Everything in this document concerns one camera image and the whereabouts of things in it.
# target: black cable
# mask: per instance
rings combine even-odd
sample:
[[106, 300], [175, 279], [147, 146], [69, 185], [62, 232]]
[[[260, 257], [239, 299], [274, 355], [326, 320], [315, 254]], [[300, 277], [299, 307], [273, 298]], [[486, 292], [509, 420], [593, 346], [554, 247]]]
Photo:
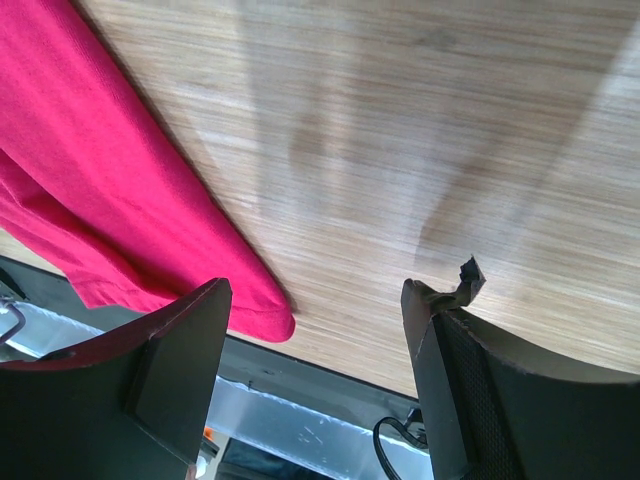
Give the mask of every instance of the black cable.
[[428, 448], [428, 445], [427, 442], [411, 435], [407, 431], [407, 427], [405, 427], [402, 423], [400, 423], [399, 420], [393, 417], [384, 417], [382, 420], [376, 423], [375, 427], [373, 427], [373, 448], [376, 451], [376, 456], [378, 457], [380, 466], [384, 470], [384, 473], [387, 474], [389, 480], [402, 480], [391, 466], [386, 453], [384, 453], [384, 450], [382, 449], [382, 443], [380, 442], [380, 427], [384, 424], [393, 427], [411, 446], [419, 450], [426, 450]]
[[11, 327], [4, 335], [0, 336], [0, 345], [4, 345], [7, 343], [7, 340], [22, 330], [22, 327], [27, 323], [27, 319], [20, 310], [13, 306], [13, 302], [11, 300], [0, 298], [0, 308], [6, 311], [6, 313], [12, 313], [18, 320], [18, 323]]

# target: orange object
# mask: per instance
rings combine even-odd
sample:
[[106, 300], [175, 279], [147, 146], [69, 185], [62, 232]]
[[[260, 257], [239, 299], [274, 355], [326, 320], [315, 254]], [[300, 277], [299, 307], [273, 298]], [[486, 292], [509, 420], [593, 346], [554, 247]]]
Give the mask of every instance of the orange object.
[[204, 427], [204, 436], [213, 442], [213, 428]]

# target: wooden surface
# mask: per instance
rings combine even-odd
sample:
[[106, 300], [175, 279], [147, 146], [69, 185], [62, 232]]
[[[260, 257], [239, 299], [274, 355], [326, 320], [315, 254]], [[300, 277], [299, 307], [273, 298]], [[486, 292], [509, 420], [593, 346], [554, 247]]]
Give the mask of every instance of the wooden surface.
[[640, 373], [637, 0], [83, 4], [295, 299], [271, 348], [412, 394], [402, 282], [473, 253], [471, 311]]

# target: red cloth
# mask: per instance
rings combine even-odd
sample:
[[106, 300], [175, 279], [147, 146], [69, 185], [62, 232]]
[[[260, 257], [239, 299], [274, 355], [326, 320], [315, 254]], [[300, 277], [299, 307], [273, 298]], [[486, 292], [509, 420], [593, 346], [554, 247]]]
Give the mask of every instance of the red cloth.
[[224, 277], [230, 328], [287, 340], [284, 294], [78, 13], [1, 1], [0, 18], [0, 224], [89, 307], [149, 312]]

